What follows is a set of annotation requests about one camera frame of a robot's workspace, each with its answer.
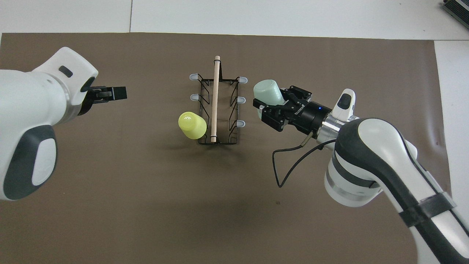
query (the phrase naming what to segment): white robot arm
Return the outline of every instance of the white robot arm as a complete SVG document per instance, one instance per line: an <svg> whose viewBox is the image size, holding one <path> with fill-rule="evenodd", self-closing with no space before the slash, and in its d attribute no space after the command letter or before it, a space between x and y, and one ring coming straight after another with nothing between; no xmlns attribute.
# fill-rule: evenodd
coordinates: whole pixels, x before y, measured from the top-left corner
<svg viewBox="0 0 469 264"><path fill-rule="evenodd" d="M359 207L384 191L412 232L419 263L469 263L469 232L455 204L416 160L417 149L388 122L353 115L355 93L346 89L334 109L311 101L311 93L281 90L283 105L255 98L261 120L277 131L286 124L333 151L325 188L337 202Z"/></svg>
<svg viewBox="0 0 469 264"><path fill-rule="evenodd" d="M52 174L52 126L86 113L93 103L127 97L125 87L91 87L98 71L61 48L31 72L0 70L0 199L21 199Z"/></svg>

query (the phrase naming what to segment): logo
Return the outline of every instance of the logo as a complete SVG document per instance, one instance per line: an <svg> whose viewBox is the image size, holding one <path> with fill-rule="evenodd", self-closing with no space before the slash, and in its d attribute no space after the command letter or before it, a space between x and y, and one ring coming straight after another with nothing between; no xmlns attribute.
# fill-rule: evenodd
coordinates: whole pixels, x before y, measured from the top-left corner
<svg viewBox="0 0 469 264"><path fill-rule="evenodd" d="M298 115L302 110L304 109L304 104L301 104L300 109L295 113L295 115Z"/></svg>

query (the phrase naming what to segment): cable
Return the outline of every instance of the cable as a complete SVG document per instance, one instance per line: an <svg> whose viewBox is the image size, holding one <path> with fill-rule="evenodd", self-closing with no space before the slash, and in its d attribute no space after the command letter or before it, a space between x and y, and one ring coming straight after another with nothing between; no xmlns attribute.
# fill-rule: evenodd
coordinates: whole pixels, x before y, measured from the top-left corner
<svg viewBox="0 0 469 264"><path fill-rule="evenodd" d="M295 167L300 164L300 162L306 158L309 154L311 154L313 151L315 151L316 149L319 149L319 150L322 150L324 148L325 145L329 144L329 143L333 143L335 142L335 140L329 140L329 141L326 141L324 143L321 143L317 146L315 146L314 148L312 148L310 151L306 152L303 156L301 156L301 158L299 158L295 164L293 164L293 166L290 168L290 170L287 172L285 178L283 179L282 183L280 184L279 182L279 177L277 176L277 168L275 167L275 153L277 152L286 152L286 151L293 151L293 150L297 150L297 149L300 149L304 146L304 143L305 141L303 141L303 143L297 147L294 147L294 148L284 148L284 149L277 149L277 150L274 150L274 152L272 152L272 164L273 164L273 173L275 174L275 180L277 181L277 185L279 186L279 188L282 188L283 185L285 184L285 182L287 181L288 177L290 176L290 173L292 173L292 171L295 169Z"/></svg>

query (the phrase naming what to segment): wooden rod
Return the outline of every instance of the wooden rod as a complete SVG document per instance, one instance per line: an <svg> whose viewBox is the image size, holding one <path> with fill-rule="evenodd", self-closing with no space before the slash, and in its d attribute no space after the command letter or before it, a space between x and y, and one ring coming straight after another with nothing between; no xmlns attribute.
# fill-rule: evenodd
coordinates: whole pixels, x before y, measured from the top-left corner
<svg viewBox="0 0 469 264"><path fill-rule="evenodd" d="M212 100L212 135L211 142L217 142L217 107L218 107L218 83L220 81L220 56L215 56L215 70L213 73L213 100Z"/></svg>

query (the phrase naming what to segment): brown mat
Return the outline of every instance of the brown mat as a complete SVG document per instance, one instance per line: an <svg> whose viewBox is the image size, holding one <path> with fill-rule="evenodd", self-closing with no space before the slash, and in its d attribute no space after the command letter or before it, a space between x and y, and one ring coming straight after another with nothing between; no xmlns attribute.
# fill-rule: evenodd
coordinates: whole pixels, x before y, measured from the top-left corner
<svg viewBox="0 0 469 264"><path fill-rule="evenodd" d="M432 41L6 33L0 68L30 71L63 46L99 70L94 85L126 85L129 98L55 127L51 179L23 200L0 202L0 263L416 263L413 238L385 195L362 208L328 196L329 150L277 188L272 151L304 135L263 124L252 87L272 78L326 106L354 89L355 114L398 127L449 191ZM215 55L225 78L249 79L240 88L247 125L234 146L198 145L177 126L182 112L198 111L189 74L212 78ZM281 173L306 151L280 154Z"/></svg>

